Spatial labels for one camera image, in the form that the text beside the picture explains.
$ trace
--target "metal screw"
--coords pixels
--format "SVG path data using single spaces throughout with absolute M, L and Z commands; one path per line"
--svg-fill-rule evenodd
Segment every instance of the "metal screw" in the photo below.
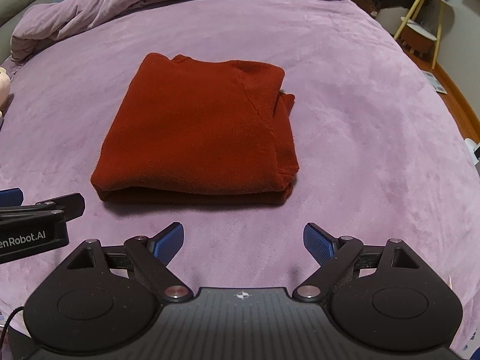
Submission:
M 165 295 L 169 298 L 183 298 L 188 295 L 188 288 L 185 286 L 170 286 L 165 290 Z
M 302 298 L 315 298 L 320 295 L 320 288 L 315 286 L 301 286 L 297 289 L 297 294 Z

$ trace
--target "blue gripper pad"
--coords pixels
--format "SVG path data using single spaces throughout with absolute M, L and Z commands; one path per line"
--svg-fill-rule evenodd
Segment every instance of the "blue gripper pad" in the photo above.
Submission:
M 303 245 L 316 262 L 322 266 L 335 254 L 337 248 L 333 237 L 328 238 L 314 226 L 312 223 L 308 223 L 305 226 L 303 230 Z
M 183 226 L 174 222 L 159 235 L 151 238 L 149 247 L 153 256 L 165 266 L 175 257 L 183 245 Z
M 23 203 L 23 192 L 20 188 L 0 191 L 0 207 L 21 206 Z

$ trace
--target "white star logo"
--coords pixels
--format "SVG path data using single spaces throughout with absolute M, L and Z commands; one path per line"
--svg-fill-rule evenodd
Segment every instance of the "white star logo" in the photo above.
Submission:
M 248 298 L 248 297 L 251 296 L 251 295 L 250 295 L 248 292 L 245 292 L 245 291 L 242 290 L 241 292 L 237 293 L 235 296 L 236 296 L 237 298 L 241 299 L 241 300 L 244 300 L 244 299 Z

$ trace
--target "folded clothing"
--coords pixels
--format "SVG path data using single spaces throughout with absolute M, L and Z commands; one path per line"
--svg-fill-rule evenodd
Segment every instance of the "folded clothing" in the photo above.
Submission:
M 299 169 L 283 69 L 149 54 L 91 182 L 122 203 L 282 204 Z

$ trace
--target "black cable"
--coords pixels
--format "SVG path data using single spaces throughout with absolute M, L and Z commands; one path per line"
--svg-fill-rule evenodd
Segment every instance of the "black cable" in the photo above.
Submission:
M 17 307 L 15 310 L 13 310 L 10 313 L 10 315 L 7 318 L 7 321 L 5 321 L 5 326 L 3 327 L 3 331 L 0 335 L 0 351 L 2 350 L 3 342 L 5 340 L 5 336 L 7 334 L 7 329 L 8 329 L 8 326 L 10 325 L 11 320 L 13 320 L 14 316 L 22 310 L 23 310 L 23 306 Z

